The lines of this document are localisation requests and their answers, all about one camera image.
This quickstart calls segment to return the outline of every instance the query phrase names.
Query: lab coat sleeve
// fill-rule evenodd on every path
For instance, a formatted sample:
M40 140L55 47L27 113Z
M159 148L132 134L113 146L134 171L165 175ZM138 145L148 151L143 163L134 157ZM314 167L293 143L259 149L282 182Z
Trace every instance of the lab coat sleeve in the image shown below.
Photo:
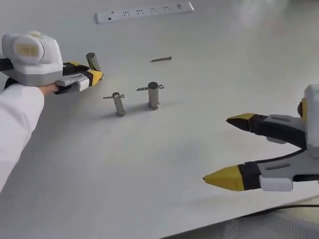
M30 140L43 106L38 87L12 85L0 94L0 191Z

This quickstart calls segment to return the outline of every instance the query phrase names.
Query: black cable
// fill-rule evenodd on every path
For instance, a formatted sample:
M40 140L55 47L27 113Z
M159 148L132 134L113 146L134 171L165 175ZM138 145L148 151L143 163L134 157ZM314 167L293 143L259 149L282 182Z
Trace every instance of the black cable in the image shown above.
M272 213L274 211L278 211L278 210L282 210L282 209L289 209L289 208L319 208L319 204L295 204L295 205L279 206L279 207L266 209L266 210L263 210L260 212L252 213L249 215L245 215L245 216L242 216L242 218L260 216L260 215L264 215L267 213Z

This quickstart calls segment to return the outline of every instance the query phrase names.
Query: white table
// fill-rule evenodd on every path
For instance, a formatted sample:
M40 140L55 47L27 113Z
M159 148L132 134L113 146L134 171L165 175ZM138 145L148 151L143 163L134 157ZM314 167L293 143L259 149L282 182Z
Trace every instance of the white table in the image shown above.
M202 180L295 150L225 122L245 112L297 115L305 87L318 82L317 3L275 2L194 0L194 13L109 25L93 14L146 2L6 2L1 34L42 31L64 61L86 63L95 52L105 79L47 98L0 195L1 238L160 238L318 195L315 182L238 193ZM147 92L136 92L150 81L165 85L155 112ZM124 118L102 99L115 91L126 95Z

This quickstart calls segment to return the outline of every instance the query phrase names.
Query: power strip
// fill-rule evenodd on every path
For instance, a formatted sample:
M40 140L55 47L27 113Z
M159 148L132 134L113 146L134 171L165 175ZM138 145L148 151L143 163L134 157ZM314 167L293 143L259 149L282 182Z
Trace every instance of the power strip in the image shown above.
M97 24L106 22L116 22L121 20L136 19L142 17L153 17L168 14L193 12L194 8L188 1L163 4L158 6L146 6L125 10L110 10L107 12L98 12L95 14Z

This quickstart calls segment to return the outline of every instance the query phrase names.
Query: metal pin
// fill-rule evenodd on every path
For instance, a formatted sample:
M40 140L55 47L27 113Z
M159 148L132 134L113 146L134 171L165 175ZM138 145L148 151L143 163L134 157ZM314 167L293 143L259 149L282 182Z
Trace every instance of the metal pin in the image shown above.
M98 60L96 59L95 53L90 52L86 54L86 59L88 60L89 66L94 71L101 71Z
M114 92L112 94L112 96L103 97L103 98L104 99L113 99L115 107L116 107L116 114L120 117L125 116L126 112L124 110L124 107L122 104L122 99L121 99L121 98L125 98L125 95L120 95L120 93Z
M170 57L164 57L164 58L159 58L159 59L154 59L151 62L158 62L158 61L170 61L173 59L171 56Z
M156 82L150 82L148 87L137 89L137 91L149 91L149 108L151 110L157 110L160 107L159 89L164 89L164 85L159 85Z

